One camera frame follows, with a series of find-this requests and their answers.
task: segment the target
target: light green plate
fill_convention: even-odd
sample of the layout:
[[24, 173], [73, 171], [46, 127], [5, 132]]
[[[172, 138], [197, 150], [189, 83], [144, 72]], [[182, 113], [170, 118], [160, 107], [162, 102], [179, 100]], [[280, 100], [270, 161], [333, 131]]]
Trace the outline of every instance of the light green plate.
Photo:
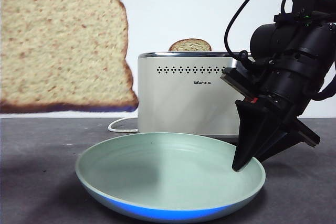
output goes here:
[[249, 203], [265, 182], [255, 158], [231, 169], [235, 146], [181, 133], [116, 137], [87, 149], [76, 173], [89, 194], [133, 218], [191, 223], [228, 215]]

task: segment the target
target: toaster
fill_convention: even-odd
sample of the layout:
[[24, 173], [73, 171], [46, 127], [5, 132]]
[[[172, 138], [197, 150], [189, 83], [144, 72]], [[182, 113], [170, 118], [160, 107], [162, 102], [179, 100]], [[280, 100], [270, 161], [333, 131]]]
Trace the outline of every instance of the toaster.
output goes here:
[[226, 52], [151, 52], [138, 57], [138, 131], [236, 136], [243, 96], [220, 79]]

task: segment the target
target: white wall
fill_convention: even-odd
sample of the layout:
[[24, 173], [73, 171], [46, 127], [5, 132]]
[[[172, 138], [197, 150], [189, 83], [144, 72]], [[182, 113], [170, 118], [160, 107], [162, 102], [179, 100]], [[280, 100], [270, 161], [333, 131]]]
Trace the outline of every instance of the white wall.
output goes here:
[[[134, 76], [137, 92], [137, 58], [143, 52], [166, 51], [183, 38], [207, 40], [213, 51], [225, 51], [224, 32], [231, 17], [244, 0], [122, 0], [129, 21], [129, 47], [127, 62]], [[253, 31], [262, 24], [272, 23], [274, 14], [280, 11], [281, 0], [251, 0], [232, 27], [229, 44], [232, 50], [249, 50]], [[326, 83], [335, 74], [329, 72]], [[57, 112], [20, 116], [136, 116], [133, 113], [82, 113]], [[336, 97], [322, 102], [311, 102], [303, 117], [335, 117]]]

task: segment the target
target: slice of bread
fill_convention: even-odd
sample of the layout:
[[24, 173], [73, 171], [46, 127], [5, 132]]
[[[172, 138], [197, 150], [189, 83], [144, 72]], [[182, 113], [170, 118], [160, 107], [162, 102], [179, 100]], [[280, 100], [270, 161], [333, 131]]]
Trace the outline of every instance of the slice of bread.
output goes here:
[[169, 51], [211, 51], [211, 46], [202, 39], [181, 39], [172, 44]]
[[119, 0], [2, 0], [2, 113], [133, 111]]

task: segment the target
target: gray table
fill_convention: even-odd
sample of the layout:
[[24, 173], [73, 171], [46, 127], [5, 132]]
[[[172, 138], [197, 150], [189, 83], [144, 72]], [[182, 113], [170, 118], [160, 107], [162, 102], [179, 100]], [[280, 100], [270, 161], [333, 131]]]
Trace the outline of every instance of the gray table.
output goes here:
[[[76, 177], [81, 152], [121, 135], [107, 131], [111, 121], [2, 119], [1, 223], [145, 223], [100, 205]], [[336, 223], [336, 119], [302, 121], [321, 136], [320, 145], [302, 143], [266, 160], [266, 183], [256, 198], [207, 223]]]

